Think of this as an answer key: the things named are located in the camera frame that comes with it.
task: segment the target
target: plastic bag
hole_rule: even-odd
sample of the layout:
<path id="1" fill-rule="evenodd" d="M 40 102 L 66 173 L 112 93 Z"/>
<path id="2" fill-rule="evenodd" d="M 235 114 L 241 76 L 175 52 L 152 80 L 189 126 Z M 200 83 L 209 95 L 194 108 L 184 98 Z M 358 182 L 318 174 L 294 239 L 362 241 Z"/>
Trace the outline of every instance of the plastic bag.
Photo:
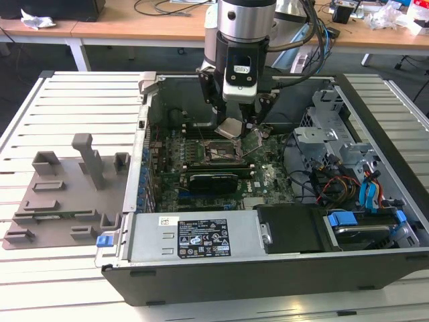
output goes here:
<path id="1" fill-rule="evenodd" d="M 364 22 L 372 30 L 383 28 L 392 28 L 396 30 L 395 20 L 401 15 L 401 11 L 394 9 L 391 5 L 385 5 L 378 12 L 367 15 Z"/>
<path id="2" fill-rule="evenodd" d="M 56 23 L 52 21 L 51 17 L 36 17 L 34 15 L 29 15 L 24 10 L 21 9 L 22 18 L 21 21 L 24 25 L 34 30 L 39 30 L 39 28 L 48 28 L 56 26 Z"/>

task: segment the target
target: green circuit board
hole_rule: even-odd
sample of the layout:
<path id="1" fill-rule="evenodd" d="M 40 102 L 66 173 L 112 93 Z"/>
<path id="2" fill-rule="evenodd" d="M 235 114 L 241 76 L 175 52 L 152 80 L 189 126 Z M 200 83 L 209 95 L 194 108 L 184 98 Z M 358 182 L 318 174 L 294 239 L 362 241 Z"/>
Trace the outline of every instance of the green circuit board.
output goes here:
<path id="1" fill-rule="evenodd" d="M 251 209 L 255 204 L 292 203 L 294 194 L 286 182 L 286 175 L 280 163 L 281 136 L 269 136 L 261 139 L 253 136 L 242 140 L 243 156 L 233 160 L 231 141 L 223 138 L 203 140 L 187 139 L 174 132 L 156 142 L 158 154 L 156 167 L 157 191 L 156 211 L 220 211 Z M 256 140 L 261 140 L 258 147 Z M 210 151 L 210 157 L 204 149 Z M 199 166 L 208 162 L 208 158 L 220 162 L 216 169 L 221 173 L 249 173 L 251 176 L 238 180 L 237 190 L 228 195 L 193 195 L 183 188 L 184 165 Z M 213 173 L 214 170 L 201 170 Z"/>

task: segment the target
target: blue latch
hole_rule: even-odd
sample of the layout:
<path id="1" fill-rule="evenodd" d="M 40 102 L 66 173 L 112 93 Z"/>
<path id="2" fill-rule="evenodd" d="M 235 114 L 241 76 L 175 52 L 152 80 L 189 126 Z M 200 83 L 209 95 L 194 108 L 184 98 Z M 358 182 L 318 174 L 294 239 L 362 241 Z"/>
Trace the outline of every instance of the blue latch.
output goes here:
<path id="1" fill-rule="evenodd" d="M 332 227 L 357 225 L 355 214 L 351 211 L 336 211 L 328 216 L 328 220 Z"/>
<path id="2" fill-rule="evenodd" d="M 402 210 L 396 211 L 396 217 L 399 219 L 400 223 L 407 221 L 407 216 L 405 216 L 405 213 Z"/>
<path id="3" fill-rule="evenodd" d="M 376 192 L 377 186 L 374 183 L 362 182 L 361 190 L 359 191 L 359 203 L 362 206 L 365 206 L 366 209 L 371 210 L 372 213 L 377 212 L 377 209 L 373 206 L 373 200 Z"/>
<path id="4" fill-rule="evenodd" d="M 95 245 L 97 247 L 113 247 L 113 236 L 98 236 Z"/>

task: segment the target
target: gray carpet floor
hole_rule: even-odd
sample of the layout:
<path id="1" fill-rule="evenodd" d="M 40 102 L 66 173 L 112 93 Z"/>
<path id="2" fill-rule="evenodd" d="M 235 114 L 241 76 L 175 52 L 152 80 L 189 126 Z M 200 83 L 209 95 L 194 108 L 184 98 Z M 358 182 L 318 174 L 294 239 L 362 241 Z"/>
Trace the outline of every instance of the gray carpet floor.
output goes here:
<path id="1" fill-rule="evenodd" d="M 76 70 L 73 57 L 63 45 L 10 44 L 11 55 L 0 57 L 0 134 L 3 133 L 19 106 L 29 93 L 42 70 Z M 93 71 L 188 71 L 200 66 L 202 49 L 186 49 L 179 55 L 177 48 L 135 48 L 135 59 L 129 60 L 124 47 L 87 46 Z M 368 67 L 361 66 L 361 54 L 332 53 L 323 72 L 379 74 L 395 83 L 410 98 L 429 79 L 429 60 L 412 57 L 404 61 L 400 70 L 394 69 L 401 56 L 376 55 Z M 429 112 L 429 86 L 418 97 L 416 105 Z"/>

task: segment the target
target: power supply label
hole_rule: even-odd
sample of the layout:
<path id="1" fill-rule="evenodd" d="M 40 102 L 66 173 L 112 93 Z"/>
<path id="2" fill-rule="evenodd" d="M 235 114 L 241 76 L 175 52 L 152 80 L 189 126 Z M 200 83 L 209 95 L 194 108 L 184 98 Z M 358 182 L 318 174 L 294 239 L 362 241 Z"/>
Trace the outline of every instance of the power supply label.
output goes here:
<path id="1" fill-rule="evenodd" d="M 177 249 L 180 258 L 231 256 L 227 220 L 179 221 Z"/>

